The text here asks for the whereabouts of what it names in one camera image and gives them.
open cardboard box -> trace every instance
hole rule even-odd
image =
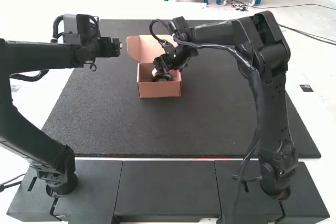
[[[177,45],[171,36],[158,35],[173,45]],[[164,49],[151,35],[139,35],[127,37],[128,55],[138,62],[137,85],[140,98],[154,97],[180,97],[182,79],[179,71],[172,70],[169,73],[173,81],[152,82],[152,70],[154,58],[164,54]]]

robotic arm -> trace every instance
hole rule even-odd
[[[166,27],[178,44],[176,47],[153,33],[152,26],[157,22]],[[239,71],[252,89],[258,115],[258,126],[241,164],[238,184],[244,180],[247,161],[259,145],[261,188],[274,198],[288,198],[290,178],[298,165],[285,99],[290,50],[272,13],[195,27],[190,27],[183,17],[173,19],[169,25],[157,19],[151,23],[150,32],[165,50],[154,60],[156,76],[173,69],[181,71],[197,56],[197,49],[226,50],[235,56]]]
[[[64,21],[64,32],[58,25]],[[57,44],[63,37],[64,44]],[[25,158],[47,183],[47,193],[62,197],[77,184],[75,154],[67,145],[53,140],[26,120],[13,106],[9,78],[35,81],[49,69],[79,68],[96,58],[117,57],[119,39],[101,37],[99,22],[89,15],[63,15],[54,22],[51,43],[0,39],[0,146]],[[36,77],[22,72],[42,70]]]
[[[64,32],[58,33],[60,21]],[[153,24],[162,23],[177,46],[158,38]],[[197,56],[197,50],[215,48],[232,53],[238,69],[249,81],[255,98],[258,126],[247,155],[240,167],[237,184],[243,181],[248,160],[259,145],[263,191],[278,199],[289,196],[290,177],[295,173],[298,156],[290,136],[285,82],[289,47],[271,12],[263,12],[229,22],[190,27],[183,17],[169,25],[154,20],[150,32],[165,50],[155,58],[154,75],[169,70],[182,70]],[[63,37],[64,44],[57,44]],[[89,15],[63,15],[54,23],[51,43],[4,41],[0,39],[0,145],[28,160],[37,170],[37,177],[47,183],[47,193],[53,197],[69,194],[76,187],[73,150],[34,127],[13,106],[9,78],[32,80],[19,72],[83,67],[97,57],[117,57],[118,39],[101,37],[98,21]]]

black cable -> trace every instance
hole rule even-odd
[[[154,37],[154,39],[156,39],[156,40],[157,40],[158,42],[160,42],[160,43],[165,43],[165,40],[164,40],[164,39],[160,39],[160,38],[154,33],[154,31],[153,31],[153,26],[154,26],[155,23],[160,23],[161,25],[163,25],[164,28],[166,28],[166,30],[168,31],[168,33],[171,34],[170,29],[169,29],[169,26],[168,26],[164,21],[162,21],[162,20],[160,20],[160,19],[158,19],[158,18],[152,20],[152,21],[150,22],[150,24],[149,24],[149,32],[150,32],[150,34]]]
[[[284,5],[284,6],[270,6],[270,7],[255,7],[255,6],[246,5],[244,2],[241,2],[241,1],[237,1],[236,0],[235,2],[241,3],[245,7],[250,7],[250,8],[255,8],[255,9],[286,8],[286,7],[297,7],[297,6],[314,5],[314,6],[320,6],[320,7],[324,7],[324,8],[331,9],[331,10],[336,10],[335,8],[332,8],[332,7],[329,7],[329,6],[325,6],[325,5],[319,5],[319,4],[301,4],[301,5]]]
[[[238,179],[238,175],[232,175],[232,178],[233,178],[233,180],[237,180]],[[263,179],[262,176],[258,176],[258,177],[255,177],[255,178],[243,178],[242,181],[250,183],[250,182],[260,181],[262,179]]]
[[[40,80],[43,76],[45,76],[49,70],[42,70],[35,76],[26,76],[24,74],[15,73],[9,76],[11,79],[20,80],[20,81],[27,81],[27,82],[34,82]]]
[[[8,183],[9,183],[9,182],[12,182],[12,181],[14,181],[14,180],[16,180],[16,179],[18,179],[18,178],[24,176],[24,175],[25,175],[25,174],[21,174],[21,175],[15,177],[15,178],[10,179],[9,181],[6,181],[6,182],[0,184],[0,193],[1,193],[2,191],[4,191],[5,189],[7,189],[7,188],[10,188],[10,187],[13,187],[13,186],[20,185],[20,184],[22,183],[22,180],[21,180],[21,181],[14,182],[14,183],[11,183],[11,184],[8,184]]]
[[[283,27],[283,28],[286,28],[288,30],[295,31],[296,33],[299,33],[301,35],[304,35],[304,36],[307,36],[309,38],[315,39],[317,41],[321,41],[321,42],[324,42],[324,43],[336,46],[336,41],[335,40],[327,39],[327,38],[324,38],[324,37],[321,37],[321,36],[317,36],[317,35],[314,35],[314,34],[309,34],[309,33],[306,33],[305,31],[300,31],[300,30],[297,30],[297,29],[294,29],[294,28],[290,28],[288,26],[281,25],[281,24],[278,24],[278,25],[281,26],[281,27]],[[322,39],[318,39],[317,37],[318,38],[322,38],[322,39],[326,39],[326,40],[329,40],[329,41],[332,41],[332,42],[335,42],[335,43],[332,43],[332,42],[329,42],[329,41],[325,41],[325,40],[322,40]]]
[[[320,6],[320,7],[324,7],[324,8],[331,9],[331,10],[336,10],[335,8],[324,6],[324,5],[319,5],[319,4],[284,5],[284,6],[270,6],[270,7],[248,6],[248,7],[255,8],[255,9],[271,9],[271,8],[286,8],[286,7],[297,7],[297,6],[306,6],[306,5],[314,5],[314,6]]]
[[[15,178],[10,179],[9,181],[6,181],[6,182],[0,184],[0,185],[3,186],[3,185],[5,185],[5,184],[8,184],[9,182],[12,182],[12,181],[14,181],[14,180],[16,180],[16,179],[18,179],[18,178],[20,178],[20,177],[22,177],[22,176],[25,176],[25,175],[26,175],[26,174],[23,173],[23,174],[21,174],[21,175],[15,177]]]
[[[240,187],[241,187],[241,184],[244,178],[244,173],[247,168],[250,157],[260,141],[260,132],[263,129],[263,124],[264,124],[264,114],[265,114],[264,95],[263,95],[263,91],[262,91],[263,89],[261,86],[260,74],[256,69],[254,69],[254,71],[251,72],[251,88],[252,88],[252,91],[256,99],[257,128],[255,129],[254,136],[250,144],[250,147],[247,151],[247,154],[245,158],[243,159],[243,161],[241,162],[239,170],[238,170],[235,199],[234,199],[234,202],[232,204],[232,207],[231,207],[231,210],[228,216],[229,224],[234,223],[234,215],[235,215],[236,208],[237,208],[238,201],[239,201]]]

black base block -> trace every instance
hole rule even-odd
[[[223,218],[221,224],[229,215],[235,197],[235,181],[232,174],[237,174],[240,162],[215,161],[218,190]],[[250,162],[245,177],[259,176],[258,162]],[[237,206],[235,223],[267,224],[315,224],[329,218],[329,214],[317,188],[310,177],[304,162],[300,162],[296,175],[292,178],[291,195],[289,199],[278,201],[267,196],[259,182],[247,183],[242,186]]]
[[[78,187],[60,199],[45,193],[45,183],[28,170],[8,210],[21,221],[69,221],[69,224],[117,222],[198,222],[218,218],[225,224],[239,161],[76,161]],[[258,176],[250,162],[245,177]],[[235,224],[315,224],[329,218],[304,163],[291,181],[291,196],[278,201],[258,182],[242,186]]]
[[[198,222],[221,216],[212,161],[124,161],[120,222]]]
[[[69,221],[70,224],[111,224],[116,203],[122,161],[76,160],[77,188],[64,198],[46,194],[46,183],[36,180],[30,168],[7,214],[20,221]]]

